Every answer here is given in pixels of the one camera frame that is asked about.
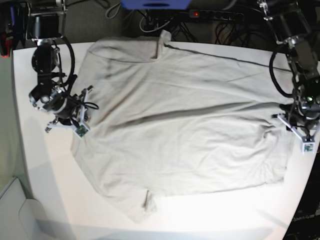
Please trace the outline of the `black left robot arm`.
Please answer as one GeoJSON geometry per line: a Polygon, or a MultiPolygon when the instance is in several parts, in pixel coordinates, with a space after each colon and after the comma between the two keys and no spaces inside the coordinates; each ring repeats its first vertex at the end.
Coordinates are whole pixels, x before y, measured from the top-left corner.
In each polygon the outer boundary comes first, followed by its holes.
{"type": "Polygon", "coordinates": [[[286,59],[292,72],[292,93],[280,92],[293,98],[297,112],[307,121],[320,117],[320,73],[318,56],[307,37],[312,33],[310,25],[296,0],[258,0],[264,20],[270,26],[277,50],[272,54],[269,70],[272,80],[273,60],[283,47],[287,47],[286,59]]]}

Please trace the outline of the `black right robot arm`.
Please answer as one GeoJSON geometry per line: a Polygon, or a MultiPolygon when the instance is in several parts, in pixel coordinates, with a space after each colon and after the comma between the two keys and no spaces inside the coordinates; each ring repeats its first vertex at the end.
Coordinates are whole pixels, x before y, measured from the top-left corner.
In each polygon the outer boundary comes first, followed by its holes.
{"type": "Polygon", "coordinates": [[[53,114],[54,124],[71,126],[77,100],[71,89],[77,78],[75,54],[64,35],[67,7],[63,0],[33,0],[28,5],[26,38],[36,44],[31,64],[37,74],[36,86],[29,93],[34,108],[53,114]],[[57,40],[61,39],[70,54],[70,72],[62,70],[62,58],[57,40]]]}

